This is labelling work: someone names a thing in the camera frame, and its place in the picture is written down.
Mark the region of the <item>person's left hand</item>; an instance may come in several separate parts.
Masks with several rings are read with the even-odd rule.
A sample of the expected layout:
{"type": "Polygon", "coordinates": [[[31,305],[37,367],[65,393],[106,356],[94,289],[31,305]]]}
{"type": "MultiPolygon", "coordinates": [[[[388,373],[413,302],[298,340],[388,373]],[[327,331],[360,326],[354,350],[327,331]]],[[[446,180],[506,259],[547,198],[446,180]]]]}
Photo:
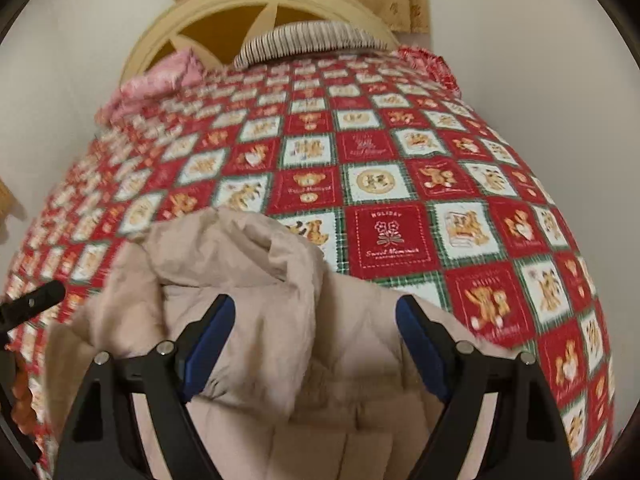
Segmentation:
{"type": "Polygon", "coordinates": [[[26,361],[20,352],[12,351],[16,372],[12,385],[15,403],[12,408],[12,419],[21,433],[30,436],[37,425],[37,414],[32,407],[32,390],[29,388],[29,374],[26,361]]]}

